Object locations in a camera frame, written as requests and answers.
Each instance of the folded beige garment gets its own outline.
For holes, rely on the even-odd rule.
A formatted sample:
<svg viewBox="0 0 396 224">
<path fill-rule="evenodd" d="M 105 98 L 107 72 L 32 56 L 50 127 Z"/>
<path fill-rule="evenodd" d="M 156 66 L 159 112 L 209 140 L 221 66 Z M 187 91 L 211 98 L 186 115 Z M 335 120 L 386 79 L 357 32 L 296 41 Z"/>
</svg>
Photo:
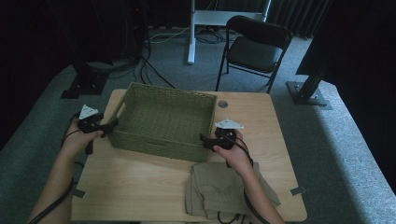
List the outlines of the folded beige garment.
<svg viewBox="0 0 396 224">
<path fill-rule="evenodd" d="M 273 205 L 279 206 L 279 198 L 260 174 L 257 162 L 253 169 Z M 248 215 L 241 177 L 224 162 L 194 164 L 186 184 L 186 211 L 192 216 L 207 218 L 217 218 L 218 212 L 224 219 L 233 218 L 235 214 Z"/>
</svg>

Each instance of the green wicker basket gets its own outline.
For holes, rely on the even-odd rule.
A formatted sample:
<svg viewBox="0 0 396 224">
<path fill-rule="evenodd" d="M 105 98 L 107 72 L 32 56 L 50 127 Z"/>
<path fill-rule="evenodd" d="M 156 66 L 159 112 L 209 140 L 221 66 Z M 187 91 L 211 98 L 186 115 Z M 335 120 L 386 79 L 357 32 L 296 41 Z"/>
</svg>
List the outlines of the green wicker basket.
<svg viewBox="0 0 396 224">
<path fill-rule="evenodd" d="M 206 161 L 199 133 L 210 136 L 216 95 L 133 83 L 109 122 L 113 147 L 183 161 Z"/>
</svg>

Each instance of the white desk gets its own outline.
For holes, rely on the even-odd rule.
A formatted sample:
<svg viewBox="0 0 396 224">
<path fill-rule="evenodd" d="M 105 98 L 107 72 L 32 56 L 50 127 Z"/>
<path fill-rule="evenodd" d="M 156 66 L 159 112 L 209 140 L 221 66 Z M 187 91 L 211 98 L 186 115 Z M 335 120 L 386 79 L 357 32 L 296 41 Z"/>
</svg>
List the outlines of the white desk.
<svg viewBox="0 0 396 224">
<path fill-rule="evenodd" d="M 263 12 L 235 12 L 235 11 L 208 11 L 195 10 L 195 0 L 191 0 L 191 37 L 189 48 L 189 64 L 195 61 L 195 25 L 221 25 L 224 26 L 231 17 L 243 15 L 251 19 L 266 21 L 271 0 L 267 0 Z"/>
</svg>

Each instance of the black stand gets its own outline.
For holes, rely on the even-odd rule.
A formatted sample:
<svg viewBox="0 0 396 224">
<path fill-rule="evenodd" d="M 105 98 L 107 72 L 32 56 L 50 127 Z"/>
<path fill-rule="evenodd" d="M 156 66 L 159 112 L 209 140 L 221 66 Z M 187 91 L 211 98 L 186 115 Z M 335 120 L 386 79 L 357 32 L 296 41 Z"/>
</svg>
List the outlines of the black stand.
<svg viewBox="0 0 396 224">
<path fill-rule="evenodd" d="M 81 94 L 100 95 L 106 85 L 108 73 L 94 72 L 81 56 L 76 44 L 75 34 L 65 19 L 64 9 L 56 0 L 47 0 L 47 4 L 57 21 L 58 36 L 65 53 L 75 68 L 77 75 L 69 90 L 64 91 L 62 99 L 77 99 Z"/>
<path fill-rule="evenodd" d="M 77 99 L 80 95 L 101 95 L 106 85 L 108 73 L 99 73 L 91 70 L 89 82 L 80 80 L 77 74 L 69 90 L 62 93 L 61 99 Z"/>
<path fill-rule="evenodd" d="M 330 102 L 323 99 L 323 96 L 318 89 L 318 85 L 324 76 L 322 71 L 323 70 L 317 74 L 309 76 L 304 83 L 293 81 L 286 82 L 295 104 L 318 105 L 323 110 L 332 110 Z"/>
</svg>

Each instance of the hand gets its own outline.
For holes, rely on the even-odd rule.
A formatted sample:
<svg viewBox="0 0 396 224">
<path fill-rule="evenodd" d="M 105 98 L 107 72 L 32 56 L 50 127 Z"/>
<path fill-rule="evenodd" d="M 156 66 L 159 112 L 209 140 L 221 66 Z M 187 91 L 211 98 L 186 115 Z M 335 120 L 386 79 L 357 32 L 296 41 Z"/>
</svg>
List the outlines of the hand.
<svg viewBox="0 0 396 224">
<path fill-rule="evenodd" d="M 61 154 L 74 161 L 93 139 L 102 134 L 103 131 L 84 133 L 78 128 L 78 119 L 73 119 L 64 137 Z"/>
<path fill-rule="evenodd" d="M 242 141 L 242 134 L 238 130 L 235 130 L 235 133 L 236 143 L 244 147 L 245 144 Z M 244 176 L 247 173 L 253 171 L 248 155 L 239 146 L 233 145 L 230 150 L 226 150 L 219 146 L 214 146 L 213 149 L 219 153 L 219 155 L 223 157 L 239 175 Z"/>
</svg>

